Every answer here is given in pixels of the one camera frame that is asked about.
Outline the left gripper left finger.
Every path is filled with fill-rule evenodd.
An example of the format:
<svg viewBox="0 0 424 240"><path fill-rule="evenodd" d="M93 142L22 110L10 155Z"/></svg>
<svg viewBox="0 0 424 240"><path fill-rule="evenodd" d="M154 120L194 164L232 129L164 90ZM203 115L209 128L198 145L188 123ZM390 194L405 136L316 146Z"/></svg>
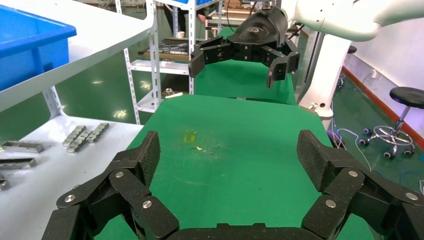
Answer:
<svg viewBox="0 0 424 240"><path fill-rule="evenodd" d="M102 173L57 199L42 238L92 240L117 216L140 240L169 238L179 221L150 191L160 153L156 131L147 132L139 146L118 152Z"/></svg>

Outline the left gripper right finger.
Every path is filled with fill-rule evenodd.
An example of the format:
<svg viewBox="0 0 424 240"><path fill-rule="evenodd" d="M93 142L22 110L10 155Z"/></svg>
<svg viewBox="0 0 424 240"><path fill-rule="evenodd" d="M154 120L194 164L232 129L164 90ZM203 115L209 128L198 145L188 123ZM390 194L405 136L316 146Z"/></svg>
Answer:
<svg viewBox="0 0 424 240"><path fill-rule="evenodd" d="M348 151L322 144L308 129L299 132L296 153L320 193L303 229L334 240L356 215L386 240L423 239L422 195L365 168Z"/></svg>

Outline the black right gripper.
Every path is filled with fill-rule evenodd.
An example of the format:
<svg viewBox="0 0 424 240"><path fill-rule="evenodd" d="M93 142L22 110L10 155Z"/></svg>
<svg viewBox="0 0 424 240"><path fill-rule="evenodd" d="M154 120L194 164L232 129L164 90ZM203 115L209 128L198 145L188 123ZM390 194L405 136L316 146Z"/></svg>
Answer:
<svg viewBox="0 0 424 240"><path fill-rule="evenodd" d="M189 76L195 78L208 64L227 60L263 63L268 67L266 87L286 79L299 68L300 52L287 39L288 19L284 12L271 6L249 16L228 36L219 35L194 46L188 63Z"/></svg>

